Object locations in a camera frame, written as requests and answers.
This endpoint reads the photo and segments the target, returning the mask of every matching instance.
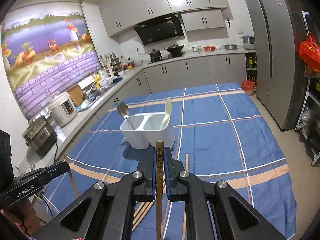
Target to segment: gray refrigerator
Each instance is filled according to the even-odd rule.
[[[281,130],[294,129],[308,79],[299,45],[307,30],[299,0],[245,0],[257,51],[257,98]]]

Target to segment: black pot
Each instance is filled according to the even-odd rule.
[[[160,50],[155,50],[155,49],[152,49],[152,50],[153,50],[153,52],[149,53],[151,59],[160,58],[161,57]]]
[[[172,55],[177,55],[183,48],[184,48],[184,44],[183,46],[173,45],[167,48],[166,51],[170,52]]]

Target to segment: purple brick pattern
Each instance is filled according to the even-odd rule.
[[[14,94],[29,119],[51,101],[53,93],[60,94],[100,68],[97,53],[90,51],[43,71],[17,88]]]

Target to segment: floor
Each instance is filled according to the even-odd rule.
[[[281,132],[255,95],[250,98],[268,123],[289,165],[293,193],[298,205],[295,239],[300,239],[320,208],[320,167],[311,166],[311,159],[308,157],[310,152],[306,150],[298,133],[293,130]]]

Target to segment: metal bolt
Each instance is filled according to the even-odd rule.
[[[180,172],[179,174],[180,174],[180,176],[183,177],[183,178],[187,178],[187,177],[189,177],[189,175],[190,175],[190,173],[187,172],[187,171],[182,171],[182,172]]]
[[[135,171],[134,173],[132,173],[132,176],[134,178],[140,178],[142,176],[142,172],[141,171]]]
[[[218,181],[218,187],[220,187],[220,188],[225,188],[225,187],[227,187],[227,185],[228,184],[223,180]]]
[[[104,188],[104,183],[97,182],[96,184],[94,184],[94,188],[95,189],[103,189]]]

